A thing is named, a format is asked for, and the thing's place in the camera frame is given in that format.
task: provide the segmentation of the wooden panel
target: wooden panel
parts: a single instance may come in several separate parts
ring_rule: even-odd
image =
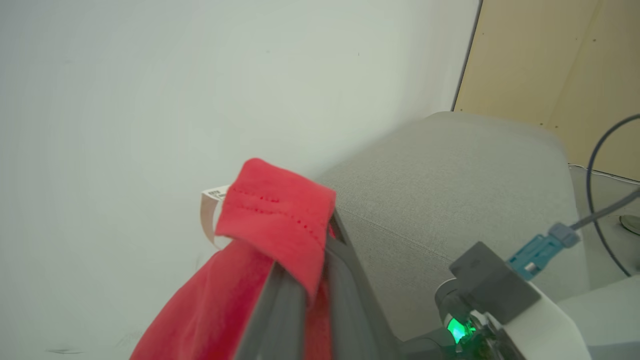
[[[485,0],[455,110],[545,126],[596,0]]]
[[[640,113],[640,1],[601,3],[548,126],[580,165],[613,124]],[[609,137],[595,168],[640,179],[640,120]]]

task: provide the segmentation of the red cloth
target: red cloth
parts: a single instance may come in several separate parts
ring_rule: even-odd
[[[334,205],[333,190],[262,160],[247,161],[216,226],[216,234],[234,241],[169,300],[131,359],[232,359],[274,260],[307,291],[305,359],[331,358],[321,274]]]

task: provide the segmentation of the round object on floor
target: round object on floor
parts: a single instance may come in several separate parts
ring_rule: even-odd
[[[640,217],[635,217],[633,215],[622,215],[620,217],[620,223],[625,229],[631,231],[636,235],[640,235]]]

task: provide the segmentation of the clothing tag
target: clothing tag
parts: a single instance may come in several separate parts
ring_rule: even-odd
[[[204,230],[204,234],[207,236],[207,239],[209,239],[213,246],[218,250],[222,250],[227,246],[229,241],[225,239],[225,244],[222,247],[219,247],[216,244],[214,224],[218,222],[218,219],[217,217],[214,217],[214,214],[218,203],[225,200],[229,186],[230,185],[225,185],[205,190],[202,192],[200,199],[200,223],[202,224],[202,230]]]

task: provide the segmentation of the green led indicator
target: green led indicator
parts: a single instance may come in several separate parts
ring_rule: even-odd
[[[464,338],[467,335],[473,334],[476,331],[476,328],[470,325],[462,325],[456,319],[451,319],[449,324],[447,325],[447,330],[453,335],[453,339],[456,341],[456,344],[460,342],[460,339]]]

